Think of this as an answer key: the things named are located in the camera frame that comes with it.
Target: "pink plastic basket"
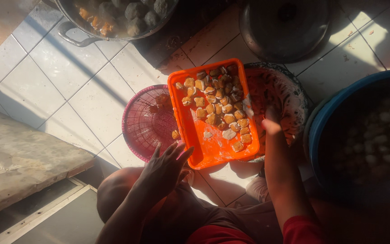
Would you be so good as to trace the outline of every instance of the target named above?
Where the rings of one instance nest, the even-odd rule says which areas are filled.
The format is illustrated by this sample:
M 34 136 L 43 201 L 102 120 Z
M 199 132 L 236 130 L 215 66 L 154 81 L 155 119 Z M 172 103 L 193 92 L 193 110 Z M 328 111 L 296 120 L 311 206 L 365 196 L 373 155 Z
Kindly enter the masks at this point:
M 122 119 L 123 137 L 129 149 L 141 160 L 149 162 L 161 142 L 161 153 L 176 140 L 172 138 L 173 130 L 178 130 L 173 111 L 159 109 L 150 113 L 149 107 L 157 105 L 155 97 L 169 95 L 167 85 L 149 86 L 138 92 L 127 103 Z

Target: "blue bucket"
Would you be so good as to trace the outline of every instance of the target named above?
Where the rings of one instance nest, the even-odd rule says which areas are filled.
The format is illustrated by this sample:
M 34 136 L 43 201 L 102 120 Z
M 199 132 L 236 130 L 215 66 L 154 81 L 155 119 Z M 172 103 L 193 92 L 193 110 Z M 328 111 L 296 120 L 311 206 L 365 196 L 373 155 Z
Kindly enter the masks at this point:
M 390 201 L 390 179 L 384 182 L 358 186 L 352 182 L 336 181 L 326 172 L 323 172 L 319 162 L 319 146 L 325 126 L 335 110 L 357 91 L 374 87 L 385 86 L 390 88 L 390 70 L 369 75 L 352 85 L 338 91 L 332 97 L 325 99 L 313 111 L 306 124 L 304 132 L 304 147 L 308 160 L 311 162 L 314 175 L 322 188 L 331 196 L 340 201 L 348 203 L 372 204 Z M 380 96 L 383 96 L 383 89 L 379 87 Z

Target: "pot handle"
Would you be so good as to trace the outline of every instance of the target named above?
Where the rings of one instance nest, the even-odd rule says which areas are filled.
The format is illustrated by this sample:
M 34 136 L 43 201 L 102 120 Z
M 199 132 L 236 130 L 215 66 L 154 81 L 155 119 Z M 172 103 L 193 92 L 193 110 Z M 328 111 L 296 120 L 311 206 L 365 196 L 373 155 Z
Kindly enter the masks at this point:
M 86 47 L 86 46 L 92 44 L 93 42 L 103 40 L 100 37 L 89 37 L 81 42 L 73 40 L 72 38 L 68 37 L 66 35 L 66 33 L 69 30 L 74 29 L 74 28 L 76 28 L 76 26 L 72 22 L 70 22 L 70 21 L 64 22 L 58 27 L 58 35 L 61 36 L 62 39 L 66 40 L 68 43 L 70 43 L 74 46 L 77 46 L 77 47 Z

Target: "red shirt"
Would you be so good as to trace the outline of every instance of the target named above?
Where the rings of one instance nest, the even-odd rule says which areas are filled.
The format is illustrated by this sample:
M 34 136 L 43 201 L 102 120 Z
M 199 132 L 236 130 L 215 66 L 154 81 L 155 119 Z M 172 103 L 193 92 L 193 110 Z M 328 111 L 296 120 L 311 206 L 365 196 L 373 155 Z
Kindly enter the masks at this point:
M 325 244 L 325 234 L 321 226 L 307 216 L 294 216 L 284 223 L 284 244 Z M 220 227 L 206 225 L 194 233 L 186 241 L 186 244 L 255 244 L 245 233 Z

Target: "orange plastic tray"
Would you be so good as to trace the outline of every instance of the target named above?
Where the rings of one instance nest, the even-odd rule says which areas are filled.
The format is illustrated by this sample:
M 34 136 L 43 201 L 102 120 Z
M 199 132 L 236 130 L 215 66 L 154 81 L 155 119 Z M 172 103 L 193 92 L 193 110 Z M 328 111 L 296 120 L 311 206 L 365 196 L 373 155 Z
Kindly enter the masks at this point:
M 227 67 L 231 64 L 236 64 L 239 69 L 238 76 L 243 87 L 243 98 L 246 99 L 249 94 L 249 89 L 246 83 L 246 75 L 243 64 L 238 59 L 228 59 L 214 64 L 177 71 L 168 77 L 168 89 L 171 96 L 172 105 L 174 107 L 174 112 L 176 114 L 177 125 L 180 130 L 181 139 L 186 143 L 186 149 L 191 146 L 195 147 L 194 153 L 188 160 L 189 166 L 192 169 L 203 169 L 217 164 L 226 163 L 231 160 L 245 158 L 252 156 L 259 151 L 260 143 L 258 141 L 257 127 L 253 118 L 246 116 L 249 120 L 249 129 L 251 130 L 252 143 L 244 144 L 244 149 L 236 153 L 232 149 L 232 145 L 236 141 L 240 141 L 240 133 L 237 133 L 237 136 L 234 139 L 226 140 L 222 137 L 222 130 L 219 130 L 215 126 L 209 125 L 204 121 L 196 119 L 195 111 L 197 107 L 195 106 L 195 102 L 192 102 L 190 106 L 183 106 L 181 100 L 186 97 L 186 91 L 177 90 L 175 86 L 177 82 L 183 84 L 188 76 L 196 79 L 196 74 L 201 70 L 205 70 L 208 74 L 211 69 L 216 69 L 220 65 Z M 205 98 L 205 94 L 201 91 L 198 91 L 197 96 Z M 205 131 L 212 133 L 213 136 L 209 139 L 204 138 Z

